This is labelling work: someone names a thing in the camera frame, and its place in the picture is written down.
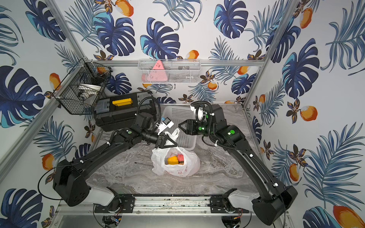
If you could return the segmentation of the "white printed plastic bag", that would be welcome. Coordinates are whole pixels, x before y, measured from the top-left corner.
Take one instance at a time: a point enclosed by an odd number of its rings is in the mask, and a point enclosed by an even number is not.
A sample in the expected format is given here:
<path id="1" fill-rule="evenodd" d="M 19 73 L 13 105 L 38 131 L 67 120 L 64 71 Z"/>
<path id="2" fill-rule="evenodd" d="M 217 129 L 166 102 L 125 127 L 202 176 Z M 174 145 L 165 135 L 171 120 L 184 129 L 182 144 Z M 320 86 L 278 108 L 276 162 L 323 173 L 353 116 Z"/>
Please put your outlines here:
<path id="1" fill-rule="evenodd" d="M 170 174 L 177 177 L 190 177 L 199 171 L 200 159 L 197 154 L 175 146 L 179 133 L 180 130 L 176 129 L 173 133 L 160 134 L 161 137 L 167 136 L 168 139 L 162 144 L 164 149 L 157 147 L 152 150 L 153 173 L 159 176 Z"/>

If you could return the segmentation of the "pink peach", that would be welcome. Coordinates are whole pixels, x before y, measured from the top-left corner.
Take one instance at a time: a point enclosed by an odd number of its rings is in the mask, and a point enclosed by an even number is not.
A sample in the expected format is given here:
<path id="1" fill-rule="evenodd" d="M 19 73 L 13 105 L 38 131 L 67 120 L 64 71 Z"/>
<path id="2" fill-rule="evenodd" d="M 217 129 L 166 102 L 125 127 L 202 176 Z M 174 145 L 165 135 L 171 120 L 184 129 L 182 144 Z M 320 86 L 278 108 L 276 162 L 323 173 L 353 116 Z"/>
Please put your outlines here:
<path id="1" fill-rule="evenodd" d="M 184 155 L 183 155 L 183 154 L 179 154 L 179 155 L 177 156 L 177 158 L 178 158 L 178 162 L 179 162 L 179 163 L 184 162 Z"/>

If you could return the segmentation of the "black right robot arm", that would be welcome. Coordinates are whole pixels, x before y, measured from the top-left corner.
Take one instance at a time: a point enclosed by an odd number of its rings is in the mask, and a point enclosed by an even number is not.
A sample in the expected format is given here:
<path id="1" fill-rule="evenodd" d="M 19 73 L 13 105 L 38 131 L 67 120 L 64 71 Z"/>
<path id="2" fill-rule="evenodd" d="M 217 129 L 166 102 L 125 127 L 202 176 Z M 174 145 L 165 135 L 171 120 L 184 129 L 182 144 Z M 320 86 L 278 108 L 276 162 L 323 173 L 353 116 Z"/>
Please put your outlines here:
<path id="1" fill-rule="evenodd" d="M 267 226 L 272 225 L 281 215 L 286 215 L 298 192 L 294 186 L 285 185 L 265 166 L 252 150 L 246 136 L 235 125 L 229 125 L 223 109 L 217 104 L 195 101 L 190 105 L 195 114 L 179 124 L 186 135 L 207 137 L 214 147 L 221 147 L 244 169 L 256 193 L 231 189 L 223 194 L 222 205 L 226 212 L 240 209 L 253 212 Z"/>

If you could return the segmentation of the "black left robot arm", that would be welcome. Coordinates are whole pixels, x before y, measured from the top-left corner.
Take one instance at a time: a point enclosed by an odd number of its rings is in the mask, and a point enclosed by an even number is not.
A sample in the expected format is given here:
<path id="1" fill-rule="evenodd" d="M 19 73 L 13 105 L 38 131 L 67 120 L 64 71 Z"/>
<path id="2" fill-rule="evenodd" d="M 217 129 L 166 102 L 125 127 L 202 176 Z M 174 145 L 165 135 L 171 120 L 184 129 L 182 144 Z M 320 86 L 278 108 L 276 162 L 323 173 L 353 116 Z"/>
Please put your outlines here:
<path id="1" fill-rule="evenodd" d="M 142 141 L 154 144 L 156 148 L 161 149 L 177 146 L 176 141 L 168 134 L 149 131 L 151 124 L 150 114 L 138 114 L 131 127 L 113 132 L 109 141 L 94 151 L 71 162 L 61 161 L 55 168 L 53 189 L 70 207 L 91 203 L 104 206 L 111 212 L 119 210 L 121 200 L 118 193 L 109 188 L 89 186 L 86 180 L 115 156 Z"/>

